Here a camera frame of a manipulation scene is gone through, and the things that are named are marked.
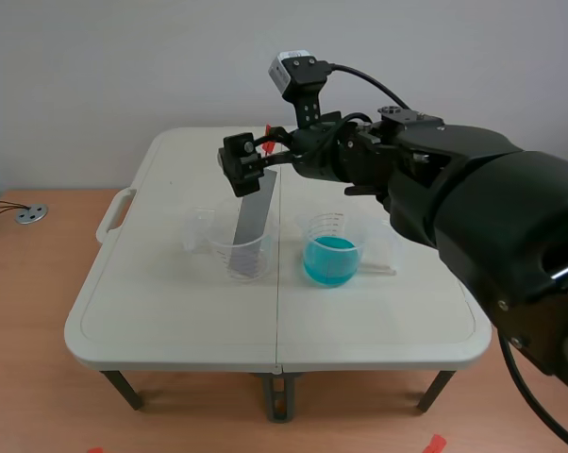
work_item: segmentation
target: measuring cup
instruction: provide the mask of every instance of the measuring cup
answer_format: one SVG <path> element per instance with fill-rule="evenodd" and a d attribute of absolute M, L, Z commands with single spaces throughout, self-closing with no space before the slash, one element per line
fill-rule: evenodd
<path fill-rule="evenodd" d="M 399 268 L 401 243 L 386 221 L 335 208 L 301 214 L 296 222 L 303 229 L 303 266 L 318 283 L 338 286 L 348 281 L 368 244 L 379 251 L 374 271 L 395 275 Z"/>
<path fill-rule="evenodd" d="M 245 234 L 244 243 L 235 243 L 242 200 L 231 198 L 215 208 L 194 208 L 184 218 L 183 246 L 187 251 L 209 245 L 216 264 L 236 280 L 263 277 L 272 269 L 278 226 L 271 212 L 265 227 Z"/>

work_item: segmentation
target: black metal leg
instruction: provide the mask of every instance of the black metal leg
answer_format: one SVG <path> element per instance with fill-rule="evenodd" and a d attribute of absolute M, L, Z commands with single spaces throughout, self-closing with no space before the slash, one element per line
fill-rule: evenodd
<path fill-rule="evenodd" d="M 435 380 L 431 383 L 430 387 L 420 398 L 418 402 L 417 408 L 422 411 L 428 411 L 428 408 L 431 407 L 437 396 L 442 392 L 443 387 L 449 382 L 449 380 L 454 376 L 455 371 L 440 371 L 438 375 L 435 377 Z"/>
<path fill-rule="evenodd" d="M 257 374 L 261 378 L 265 409 L 270 422 L 286 423 L 294 418 L 294 380 L 300 373 L 285 373 L 282 375 Z M 282 383 L 282 390 L 276 390 L 276 385 Z"/>
<path fill-rule="evenodd" d="M 119 394 L 123 396 L 123 398 L 127 403 L 129 403 L 129 406 L 131 406 L 133 410 L 136 411 L 141 406 L 143 406 L 143 400 L 138 394 L 135 393 L 133 388 L 129 385 L 120 371 L 102 371 L 101 373 L 106 378 L 108 378 L 110 384 L 112 384 L 114 388 L 118 390 Z"/>

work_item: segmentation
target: cable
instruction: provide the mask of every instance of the cable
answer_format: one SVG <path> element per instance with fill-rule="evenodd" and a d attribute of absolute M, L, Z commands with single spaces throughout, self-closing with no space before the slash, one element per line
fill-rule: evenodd
<path fill-rule="evenodd" d="M 29 209 L 30 209 L 30 207 L 27 206 L 27 205 L 23 205 L 23 204 L 21 204 L 21 203 L 13 203 L 13 202 L 11 202 L 11 201 L 3 201 L 3 200 L 0 200 L 0 204 L 11 205 L 11 206 L 18 206 L 18 207 L 24 208 L 24 209 L 26 209 L 26 210 L 29 210 Z"/>
<path fill-rule="evenodd" d="M 7 212 L 8 210 L 20 210 L 21 208 L 19 206 L 10 206 L 8 208 L 4 208 L 3 210 L 0 210 L 0 215 L 4 212 Z"/>
<path fill-rule="evenodd" d="M 382 92 L 387 94 L 402 109 L 409 109 L 408 104 L 406 104 L 404 101 L 402 101 L 401 98 L 397 94 L 395 94 L 390 89 L 385 87 L 382 83 L 380 83 L 375 78 L 370 77 L 369 75 L 363 73 L 362 71 L 358 71 L 357 69 L 350 68 L 349 66 L 343 66 L 341 64 L 334 64 L 334 63 L 330 64 L 330 69 L 332 69 L 332 71 L 341 71 L 342 73 L 348 73 L 348 74 L 351 74 L 353 76 L 357 76 L 357 77 L 365 80 L 366 82 L 374 85 L 379 90 L 381 90 Z"/>
<path fill-rule="evenodd" d="M 504 357 L 504 362 L 509 369 L 510 377 L 514 382 L 514 385 L 521 393 L 521 396 L 526 401 L 528 406 L 536 413 L 538 418 L 547 425 L 552 432 L 554 432 L 562 441 L 564 441 L 568 445 L 568 431 L 562 427 L 559 422 L 557 422 L 552 416 L 542 407 L 540 402 L 536 399 L 533 393 L 527 387 L 521 373 L 519 373 L 519 369 L 517 368 L 517 364 L 514 361 L 514 357 L 512 356 L 512 352 L 510 351 L 509 343 L 506 339 L 502 336 L 500 332 L 498 332 L 498 339 L 500 340 L 500 349 L 502 349 L 502 356 Z"/>
<path fill-rule="evenodd" d="M 324 134 L 323 139 L 320 141 L 320 143 L 313 148 L 312 150 L 310 150 L 308 153 L 305 153 L 303 156 L 300 156 L 301 160 L 306 160 L 306 159 L 310 159 L 313 156 L 315 156 L 317 153 L 319 153 L 322 148 L 326 145 L 326 143 L 330 142 L 330 140 L 336 138 L 337 134 L 339 133 L 339 131 L 342 129 L 342 127 L 344 125 L 346 125 L 347 123 L 349 123 L 351 120 L 361 120 L 361 121 L 365 121 L 366 123 L 372 123 L 372 119 L 370 119 L 370 117 L 368 115 L 366 115 L 365 113 L 361 113 L 361 112 L 354 112 L 354 113 L 349 113 L 348 115 L 342 117 L 339 121 L 337 121 L 333 127 L 331 127 L 326 134 Z"/>
<path fill-rule="evenodd" d="M 6 209 L 6 206 L 0 206 L 0 210 L 4 210 Z M 10 208 L 17 208 L 19 210 L 29 210 L 30 208 L 28 206 L 10 206 Z"/>

